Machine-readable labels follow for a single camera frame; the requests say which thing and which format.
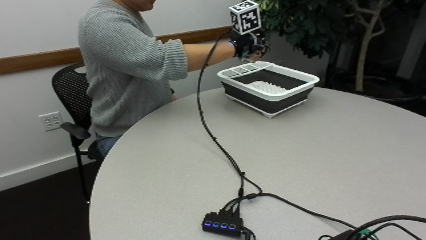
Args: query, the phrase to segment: person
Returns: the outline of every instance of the person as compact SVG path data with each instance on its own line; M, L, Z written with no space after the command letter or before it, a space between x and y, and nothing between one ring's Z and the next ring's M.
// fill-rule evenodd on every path
M79 23L92 127L104 157L132 125L174 100L170 80L200 70L214 47L155 38L140 13L152 10L155 2L99 0ZM252 47L247 36L219 42L208 64L241 56Z

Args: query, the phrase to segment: black chair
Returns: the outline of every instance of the black chair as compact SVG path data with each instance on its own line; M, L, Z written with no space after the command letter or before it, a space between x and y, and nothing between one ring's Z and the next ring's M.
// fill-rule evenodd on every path
M64 122L62 128L70 133L71 144L76 152L80 183L83 194L90 203L91 197L86 183L84 167L82 156L87 155L90 159L103 161L104 157L99 152L96 141L92 142L87 151L80 150L83 142L91 137L90 128L92 99L87 95L88 82L86 73L76 72L76 69L84 67L84 63L74 64L63 68L52 78L54 91L74 119L75 123Z

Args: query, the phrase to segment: wooden wall rail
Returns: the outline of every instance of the wooden wall rail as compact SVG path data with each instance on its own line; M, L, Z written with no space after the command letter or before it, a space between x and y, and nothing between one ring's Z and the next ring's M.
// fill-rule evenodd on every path
M212 28L192 32L184 32L171 35L159 36L158 38L166 42L170 39L182 39L184 43L202 43L214 41L218 37L228 32L231 27ZM64 64L82 62L82 53L79 48L70 48L51 52L28 54L0 58L0 74L34 70L46 67L54 67Z

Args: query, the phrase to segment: white wall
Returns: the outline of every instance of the white wall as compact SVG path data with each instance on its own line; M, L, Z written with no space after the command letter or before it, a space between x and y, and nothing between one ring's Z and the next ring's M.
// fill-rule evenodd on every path
M35 3L26 1L26 4L20 1L2 3L0 31L7 34L2 34L0 57L78 47L78 18L94 2L40 0ZM168 3L178 2L188 4L179 8L168 6ZM237 2L240 0L162 0L156 3L156 9L147 13L147 20L158 36L222 27L231 25L228 6ZM206 10L207 4L215 7L210 7L210 11ZM179 9L182 15L178 18L183 18L183 22L167 21L175 14L170 12L174 9ZM203 20L194 21L194 16ZM67 23L68 28L58 32L56 21ZM35 32L35 29L44 30L44 34ZM327 57L309 60L301 53L293 52L284 38L273 38L272 52L264 60L324 77ZM239 64L241 62L232 59L210 67L203 90L222 87L216 73ZM44 132L39 119L40 114L60 111L64 121L71 121L51 87L52 76L62 67L0 75L0 190L76 166L68 134L60 129ZM192 72L187 79L171 83L179 97L196 92L199 73Z

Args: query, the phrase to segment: glove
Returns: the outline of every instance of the glove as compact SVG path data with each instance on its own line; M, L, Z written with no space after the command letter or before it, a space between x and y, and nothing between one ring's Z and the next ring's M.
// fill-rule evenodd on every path
M233 33L229 41L236 48L236 55L240 59L245 59L248 61L256 61L265 54L265 37L261 32L257 34L248 33L240 35L239 33Z

